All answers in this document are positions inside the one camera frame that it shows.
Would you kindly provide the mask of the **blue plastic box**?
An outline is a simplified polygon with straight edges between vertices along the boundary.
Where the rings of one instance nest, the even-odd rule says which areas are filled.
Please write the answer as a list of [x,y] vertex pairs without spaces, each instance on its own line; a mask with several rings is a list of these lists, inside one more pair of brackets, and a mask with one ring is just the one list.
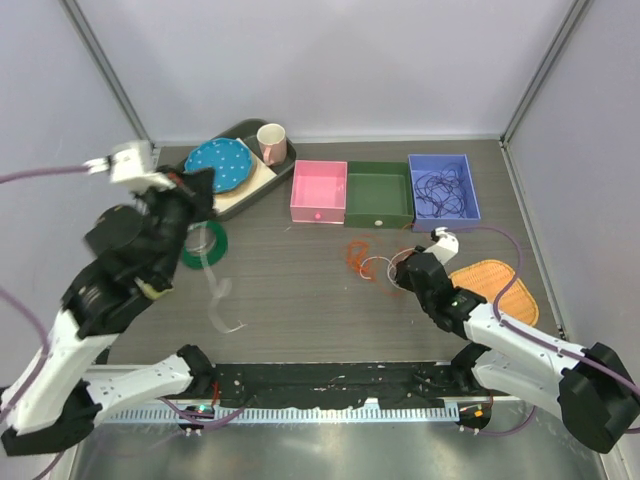
[[428,232],[438,227],[469,230],[480,223],[465,154],[410,154],[408,166],[414,201],[413,231]]

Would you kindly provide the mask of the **green plastic box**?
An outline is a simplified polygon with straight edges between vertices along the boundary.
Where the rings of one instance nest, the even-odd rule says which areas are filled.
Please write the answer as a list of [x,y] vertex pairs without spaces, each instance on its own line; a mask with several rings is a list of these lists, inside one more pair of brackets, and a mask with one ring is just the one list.
[[414,221],[407,162],[349,162],[346,194],[346,227],[402,229]]

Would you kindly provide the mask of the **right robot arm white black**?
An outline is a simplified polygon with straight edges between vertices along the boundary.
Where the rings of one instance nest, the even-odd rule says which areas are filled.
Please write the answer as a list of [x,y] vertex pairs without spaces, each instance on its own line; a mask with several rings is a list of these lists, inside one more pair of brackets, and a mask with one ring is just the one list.
[[500,312],[453,285],[436,255],[417,248],[396,268],[443,331],[467,341],[451,380],[465,395],[481,388],[518,397],[562,421],[585,447],[608,453],[639,417],[639,387],[618,354],[563,341]]

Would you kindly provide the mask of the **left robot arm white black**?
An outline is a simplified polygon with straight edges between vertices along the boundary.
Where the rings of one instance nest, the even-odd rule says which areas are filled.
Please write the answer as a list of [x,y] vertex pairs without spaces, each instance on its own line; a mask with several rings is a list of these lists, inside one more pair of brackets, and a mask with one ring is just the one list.
[[111,207],[85,234],[93,261],[62,296],[32,363],[2,392],[7,455],[57,454],[138,402],[173,395],[200,399],[211,391],[214,367],[195,345],[106,381],[83,377],[140,314],[172,290],[188,230],[212,210],[214,169],[184,173],[163,167],[158,173],[169,185],[137,194],[145,211]]

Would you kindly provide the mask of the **pink plastic box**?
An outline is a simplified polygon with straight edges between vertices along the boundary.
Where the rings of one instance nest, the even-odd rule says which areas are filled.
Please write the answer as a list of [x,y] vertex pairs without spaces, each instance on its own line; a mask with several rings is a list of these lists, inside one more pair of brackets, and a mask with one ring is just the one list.
[[348,164],[297,160],[290,199],[295,223],[342,225],[345,221]]

